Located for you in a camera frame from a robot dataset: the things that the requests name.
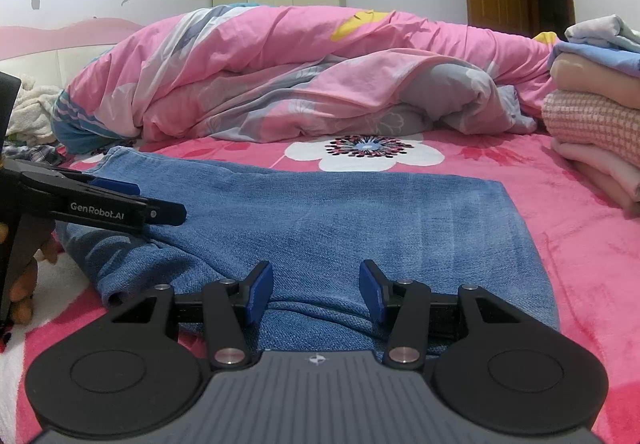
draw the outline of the white flower pattern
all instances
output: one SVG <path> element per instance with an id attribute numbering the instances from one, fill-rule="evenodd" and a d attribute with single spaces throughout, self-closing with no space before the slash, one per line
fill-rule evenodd
<path id="1" fill-rule="evenodd" d="M 317 161 L 323 171 L 385 171 L 396 163 L 434 166 L 444 161 L 435 148 L 422 144 L 421 134 L 403 137 L 342 135 L 297 141 L 284 155 L 294 161 Z"/>

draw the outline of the plaid fabric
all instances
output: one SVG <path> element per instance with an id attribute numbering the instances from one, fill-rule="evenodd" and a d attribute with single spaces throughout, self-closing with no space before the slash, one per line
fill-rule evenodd
<path id="1" fill-rule="evenodd" d="M 65 157 L 58 153 L 57 147 L 52 145 L 38 145 L 36 147 L 19 147 L 7 141 L 2 146 L 2 155 L 9 159 L 22 159 L 33 163 L 48 163 L 58 166 L 65 162 Z"/>
<path id="2" fill-rule="evenodd" d="M 545 98 L 542 117 L 559 141 L 596 145 L 640 166 L 640 110 L 597 94 L 555 91 Z"/>

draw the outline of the pink bedspread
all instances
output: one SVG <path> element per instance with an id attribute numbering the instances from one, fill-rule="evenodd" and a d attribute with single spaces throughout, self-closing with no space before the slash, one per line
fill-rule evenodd
<path id="1" fill-rule="evenodd" d="M 636 444 L 640 435 L 640 303 L 636 294 L 640 289 L 640 221 L 624 219 L 620 209 L 550 149 L 550 141 L 539 134 L 464 136 L 436 131 L 411 136 L 404 142 L 418 149 L 392 157 L 350 157 L 350 139 L 338 141 L 342 147 L 338 155 L 332 155 L 337 151 L 335 145 L 330 153 L 326 142 L 317 140 L 258 145 L 204 138 L 147 145 L 142 150 L 293 171 L 409 171 L 499 180 L 542 256 L 556 294 L 562 332 L 593 352 L 609 373 L 609 397 L 594 430 L 607 443 Z M 75 167 L 95 162 L 94 158 L 75 163 Z M 45 288 L 56 286 L 46 277 L 42 281 L 49 283 Z M 45 308 L 40 302 L 46 303 L 51 291 L 44 293 L 49 294 L 36 291 L 36 310 Z M 28 442 L 38 432 L 24 394 L 24 370 L 49 345 L 102 313 L 97 295 L 86 282 L 63 287 L 63 293 L 68 307 L 52 319 L 37 316 L 36 326 L 18 330 L 0 358 L 3 380 L 12 374 L 15 377 L 14 391 L 2 396 L 10 397 L 2 399 L 0 410 L 0 436 L 5 444 Z M 194 338 L 184 343 L 193 345 Z"/>

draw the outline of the blue denim jeans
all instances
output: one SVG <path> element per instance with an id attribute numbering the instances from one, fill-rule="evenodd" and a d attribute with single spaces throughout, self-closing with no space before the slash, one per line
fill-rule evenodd
<path id="1" fill-rule="evenodd" d="M 102 300 L 171 283 L 199 291 L 241 280 L 261 260 L 274 291 L 258 348 L 380 348 L 358 289 L 373 259 L 390 279 L 436 293 L 472 282 L 558 327 L 550 283 L 524 221 L 494 181 L 414 173 L 296 173 L 218 161 L 185 161 L 113 148 L 91 171 L 180 201 L 180 227 L 144 237 L 58 224 L 63 246 Z"/>

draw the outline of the metal screw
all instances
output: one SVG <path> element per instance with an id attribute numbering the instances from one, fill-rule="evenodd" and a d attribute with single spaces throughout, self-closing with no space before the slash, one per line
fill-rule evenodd
<path id="1" fill-rule="evenodd" d="M 240 348 L 220 348 L 213 358 L 222 364 L 238 364 L 244 360 L 245 354 Z"/>
<path id="2" fill-rule="evenodd" d="M 396 363 L 415 363 L 420 359 L 420 352 L 411 347 L 396 347 L 389 350 L 389 359 Z"/>

